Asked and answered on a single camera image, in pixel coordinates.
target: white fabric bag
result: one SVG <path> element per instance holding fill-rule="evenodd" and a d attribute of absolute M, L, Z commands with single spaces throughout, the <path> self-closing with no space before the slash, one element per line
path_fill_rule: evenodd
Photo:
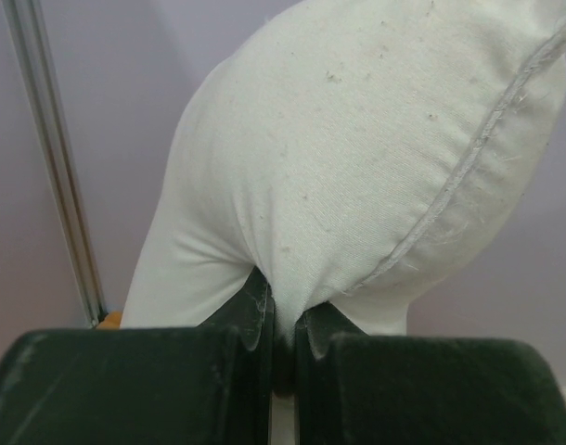
<path fill-rule="evenodd" d="M 122 327 L 199 324 L 256 265 L 288 340 L 326 300 L 404 334 L 409 303 L 491 242 L 531 180 L 565 49 L 565 0 L 285 11 L 188 104 Z"/>

